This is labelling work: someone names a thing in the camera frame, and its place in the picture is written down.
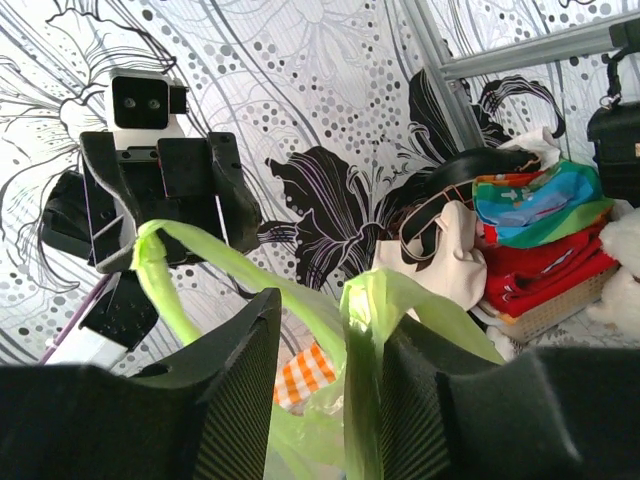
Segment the wicker basket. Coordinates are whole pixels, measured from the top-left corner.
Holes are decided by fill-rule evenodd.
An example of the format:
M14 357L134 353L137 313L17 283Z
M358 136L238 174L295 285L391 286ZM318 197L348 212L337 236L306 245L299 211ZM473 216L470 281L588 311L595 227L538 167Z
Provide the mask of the wicker basket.
M572 289L522 314L513 325L505 323L500 325L498 329L521 343L533 340L598 300L602 293L602 287L617 269L618 267L610 268L585 280ZM486 302L481 302L480 307L494 317L500 318L501 316L500 312Z

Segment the colorful cloth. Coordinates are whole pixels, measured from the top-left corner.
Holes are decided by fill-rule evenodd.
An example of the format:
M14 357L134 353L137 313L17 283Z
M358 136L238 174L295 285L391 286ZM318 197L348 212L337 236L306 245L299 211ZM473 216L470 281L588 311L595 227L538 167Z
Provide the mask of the colorful cloth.
M273 401L290 408L336 379L333 364L317 343L301 351L276 374Z
M569 161L535 173L488 175L473 184L488 243L533 248L579 232L613 207L595 169Z
M600 249L599 223L581 232L528 250L490 248L485 300L512 318L551 300L616 265Z

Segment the green plastic bag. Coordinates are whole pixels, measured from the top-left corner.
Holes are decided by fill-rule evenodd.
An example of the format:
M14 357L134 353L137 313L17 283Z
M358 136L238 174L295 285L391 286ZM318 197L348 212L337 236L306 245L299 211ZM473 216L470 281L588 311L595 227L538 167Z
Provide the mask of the green plastic bag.
M345 284L340 304L346 331L345 450L347 478L383 478L381 385L384 344L405 312L440 336L494 363L503 359L466 312L391 270L365 272Z
M350 479L377 478L367 473L379 470L379 458L373 470L366 465L372 452L375 457L379 451L375 438L373 447L349 445L345 461L344 442L354 439L350 423L353 407L367 402L362 396L345 398L345 329L355 327L370 332L375 345L372 359L377 363L367 370L370 378L378 381L384 341L410 308L422 323L453 343L488 360L501 361L491 342L460 307L427 292L404 275L387 270L364 273L346 283L339 307L331 297L256 267L244 255L197 227L153 220L138 231L132 269L160 316L185 345L196 340L200 332L185 314L171 282L166 250L156 234L159 229L248 288L279 288L283 306L307 325L334 365L336 381L311 395L303 416L273 406L265 478L331 479L341 478L345 470Z
M248 288L256 291L279 288L283 306L304 321L333 362L337 380L311 396L304 416L292 415L274 404L269 453L278 457L273 465L287 465L288 474L271 471L267 472L266 478L331 478L318 475L325 474L327 467L334 467L336 472L343 471L341 406L346 350L337 301L256 267L244 255L197 227L170 220L152 220L138 230L131 268L136 271L142 288L160 316L185 345L196 340L200 332L185 314L171 282L166 250L156 233L159 229Z

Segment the orange checkered cloth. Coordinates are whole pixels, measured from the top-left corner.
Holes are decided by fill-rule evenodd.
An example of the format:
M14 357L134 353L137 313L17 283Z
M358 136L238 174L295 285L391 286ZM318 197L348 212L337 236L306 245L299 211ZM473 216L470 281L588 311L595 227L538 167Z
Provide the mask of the orange checkered cloth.
M273 401L291 408L334 382L333 364L317 343L301 351L276 374Z

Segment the folded clothes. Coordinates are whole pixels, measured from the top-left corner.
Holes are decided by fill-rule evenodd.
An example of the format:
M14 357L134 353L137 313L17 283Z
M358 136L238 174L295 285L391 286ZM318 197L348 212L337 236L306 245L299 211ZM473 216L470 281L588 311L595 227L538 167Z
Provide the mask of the folded clothes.
M532 248L601 220L613 206L592 167L561 161L536 173L481 176L473 185L488 243Z
M485 300L513 318L616 265L602 250L603 223L562 240L528 250L509 247L484 251Z

